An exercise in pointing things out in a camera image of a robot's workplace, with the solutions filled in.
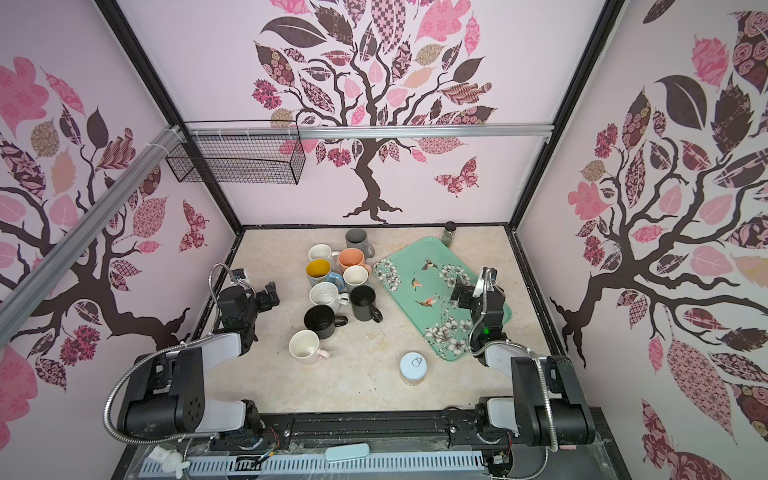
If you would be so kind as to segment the pink mug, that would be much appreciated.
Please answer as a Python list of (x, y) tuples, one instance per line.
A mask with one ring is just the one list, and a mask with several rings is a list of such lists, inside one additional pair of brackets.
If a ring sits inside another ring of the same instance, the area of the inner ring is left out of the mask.
[(301, 330), (289, 341), (291, 356), (304, 365), (313, 365), (330, 358), (330, 354), (321, 348), (320, 339), (311, 330)]

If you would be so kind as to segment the black white mug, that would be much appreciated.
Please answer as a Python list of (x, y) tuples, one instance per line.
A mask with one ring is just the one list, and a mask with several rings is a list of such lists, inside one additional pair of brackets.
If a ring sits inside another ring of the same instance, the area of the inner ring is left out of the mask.
[(320, 340), (329, 339), (337, 327), (348, 324), (345, 315), (339, 315), (328, 305), (315, 305), (304, 315), (305, 327), (314, 332)]

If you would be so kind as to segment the cream speckled mug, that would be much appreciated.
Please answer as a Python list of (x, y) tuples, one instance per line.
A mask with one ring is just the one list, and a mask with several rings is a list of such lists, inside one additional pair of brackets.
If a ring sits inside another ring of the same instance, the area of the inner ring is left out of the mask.
[(313, 286), (309, 293), (310, 301), (316, 306), (328, 306), (338, 314), (342, 306), (350, 302), (348, 293), (340, 292), (331, 282), (320, 282)]

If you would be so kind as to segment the white ribbed-bottom mug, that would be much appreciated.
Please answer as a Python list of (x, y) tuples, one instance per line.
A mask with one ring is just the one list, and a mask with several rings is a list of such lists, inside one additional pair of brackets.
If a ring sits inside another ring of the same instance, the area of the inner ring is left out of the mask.
[(310, 261), (326, 260), (335, 265), (338, 262), (339, 254), (339, 251), (334, 250), (327, 244), (315, 244), (309, 249), (308, 258)]

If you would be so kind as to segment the blue iridescent mug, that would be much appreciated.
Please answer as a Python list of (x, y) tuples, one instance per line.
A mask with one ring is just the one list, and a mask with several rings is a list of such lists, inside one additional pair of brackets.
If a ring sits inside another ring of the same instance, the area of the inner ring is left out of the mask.
[(319, 283), (329, 282), (335, 285), (339, 291), (344, 291), (346, 289), (346, 283), (342, 275), (333, 270), (333, 267), (328, 260), (312, 260), (306, 266), (305, 271), (312, 287)]

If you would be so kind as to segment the light grey mug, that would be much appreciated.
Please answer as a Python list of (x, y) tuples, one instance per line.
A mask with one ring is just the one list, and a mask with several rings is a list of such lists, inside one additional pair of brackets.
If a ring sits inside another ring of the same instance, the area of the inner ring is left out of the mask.
[(369, 269), (363, 265), (354, 265), (348, 267), (343, 273), (343, 280), (346, 289), (351, 292), (353, 289), (364, 286), (369, 280)]

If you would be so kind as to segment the orange cream scalloped mug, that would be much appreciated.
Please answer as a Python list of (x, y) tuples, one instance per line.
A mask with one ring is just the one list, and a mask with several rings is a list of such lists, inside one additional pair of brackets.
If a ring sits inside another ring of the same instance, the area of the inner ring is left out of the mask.
[(361, 266), (368, 273), (372, 272), (372, 267), (366, 262), (364, 252), (358, 248), (347, 248), (341, 251), (338, 255), (338, 264), (341, 273), (354, 266)]

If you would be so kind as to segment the dark grey mug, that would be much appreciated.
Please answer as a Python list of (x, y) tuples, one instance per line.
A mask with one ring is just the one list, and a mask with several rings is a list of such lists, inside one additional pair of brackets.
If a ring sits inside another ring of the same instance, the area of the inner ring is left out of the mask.
[(345, 234), (345, 241), (348, 248), (360, 250), (366, 259), (374, 258), (375, 249), (369, 242), (367, 232), (362, 228), (349, 229)]

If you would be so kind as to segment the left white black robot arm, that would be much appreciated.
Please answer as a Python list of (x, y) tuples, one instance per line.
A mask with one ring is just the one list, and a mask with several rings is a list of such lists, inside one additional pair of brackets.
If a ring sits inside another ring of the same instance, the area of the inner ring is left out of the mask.
[(207, 397), (205, 374), (248, 353), (258, 341), (258, 315), (279, 303), (273, 282), (261, 291), (243, 282), (222, 290), (216, 298), (218, 319), (210, 334), (136, 359), (105, 404), (105, 428), (126, 444), (261, 436), (266, 427), (255, 403)]

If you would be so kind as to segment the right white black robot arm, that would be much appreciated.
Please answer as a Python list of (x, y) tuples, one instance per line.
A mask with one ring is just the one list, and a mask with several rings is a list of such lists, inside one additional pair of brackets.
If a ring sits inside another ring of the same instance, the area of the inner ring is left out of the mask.
[(544, 356), (503, 332), (505, 295), (480, 280), (457, 284), (451, 301), (471, 314), (468, 352), (483, 366), (511, 380), (510, 396), (483, 397), (475, 407), (477, 427), (513, 433), (529, 447), (587, 445), (596, 428), (573, 364), (565, 356)]

